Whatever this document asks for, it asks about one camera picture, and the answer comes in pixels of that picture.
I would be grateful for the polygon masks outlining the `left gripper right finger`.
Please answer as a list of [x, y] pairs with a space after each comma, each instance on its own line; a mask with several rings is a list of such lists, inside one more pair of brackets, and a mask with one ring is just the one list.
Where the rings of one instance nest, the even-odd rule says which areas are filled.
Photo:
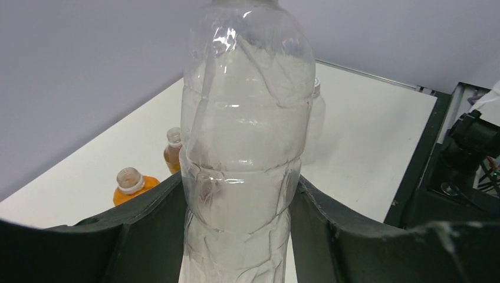
[[370, 219], [301, 177], [290, 206], [298, 282], [498, 282], [499, 223]]

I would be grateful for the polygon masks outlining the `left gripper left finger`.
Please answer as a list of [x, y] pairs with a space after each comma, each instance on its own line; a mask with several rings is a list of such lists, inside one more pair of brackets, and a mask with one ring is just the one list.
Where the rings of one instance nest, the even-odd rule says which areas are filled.
[[73, 226], [2, 221], [1, 281], [178, 282], [186, 207], [177, 173]]

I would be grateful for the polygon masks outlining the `orange blue label bottle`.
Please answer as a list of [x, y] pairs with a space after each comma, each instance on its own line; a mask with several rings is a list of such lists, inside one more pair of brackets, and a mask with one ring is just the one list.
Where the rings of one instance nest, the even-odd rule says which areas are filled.
[[121, 205], [128, 200], [156, 187], [160, 181], [155, 177], [141, 174], [133, 167], [127, 167], [116, 176], [117, 187], [113, 195], [113, 204]]

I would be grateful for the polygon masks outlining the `gold red label bottle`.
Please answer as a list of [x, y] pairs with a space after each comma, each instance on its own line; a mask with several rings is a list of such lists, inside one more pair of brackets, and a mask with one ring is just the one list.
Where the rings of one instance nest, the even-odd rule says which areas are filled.
[[182, 148], [180, 128], [173, 127], [167, 131], [167, 146], [163, 151], [163, 157], [171, 174], [180, 170], [179, 152]]

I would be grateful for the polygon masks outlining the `clear bottle blue cap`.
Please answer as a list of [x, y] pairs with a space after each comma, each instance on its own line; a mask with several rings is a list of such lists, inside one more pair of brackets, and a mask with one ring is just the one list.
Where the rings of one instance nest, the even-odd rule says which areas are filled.
[[315, 59], [278, 1], [211, 1], [193, 20], [179, 159], [183, 282], [284, 282]]

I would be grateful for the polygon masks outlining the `clear bottle white cap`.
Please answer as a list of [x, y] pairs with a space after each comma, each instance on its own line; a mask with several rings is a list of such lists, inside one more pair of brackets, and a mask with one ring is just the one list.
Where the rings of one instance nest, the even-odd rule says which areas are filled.
[[320, 137], [323, 131], [325, 108], [325, 100], [321, 95], [321, 82], [318, 78], [315, 78], [314, 91], [312, 94], [312, 107], [307, 128], [307, 138], [304, 151], [301, 155], [303, 166], [313, 164], [316, 160]]

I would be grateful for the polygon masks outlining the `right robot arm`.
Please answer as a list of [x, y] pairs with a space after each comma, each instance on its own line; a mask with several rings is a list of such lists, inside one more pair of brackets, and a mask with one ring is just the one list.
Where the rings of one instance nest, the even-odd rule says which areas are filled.
[[499, 84], [459, 83], [426, 191], [435, 202], [499, 210]]

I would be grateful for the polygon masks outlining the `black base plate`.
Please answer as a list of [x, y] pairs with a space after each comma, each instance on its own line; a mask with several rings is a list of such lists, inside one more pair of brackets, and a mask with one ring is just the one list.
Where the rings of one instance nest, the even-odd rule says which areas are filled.
[[412, 228], [431, 221], [498, 221], [499, 210], [480, 211], [466, 206], [435, 202], [426, 191], [439, 152], [438, 138], [446, 116], [448, 98], [437, 97], [424, 136], [417, 145], [410, 166], [385, 217], [385, 224], [398, 228]]

